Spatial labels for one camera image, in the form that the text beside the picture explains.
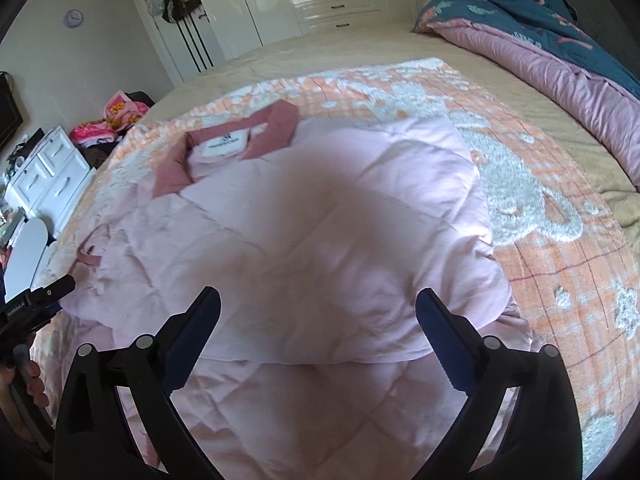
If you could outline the person's left hand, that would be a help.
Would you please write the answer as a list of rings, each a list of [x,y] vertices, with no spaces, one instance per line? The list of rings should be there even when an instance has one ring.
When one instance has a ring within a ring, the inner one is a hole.
[[[26,344],[21,344],[17,350],[17,364],[14,367],[1,363],[1,411],[6,416],[16,410],[11,386],[17,377],[24,380],[26,393],[38,408],[49,406],[49,398],[44,392],[44,383],[40,378],[39,365],[30,357]]]

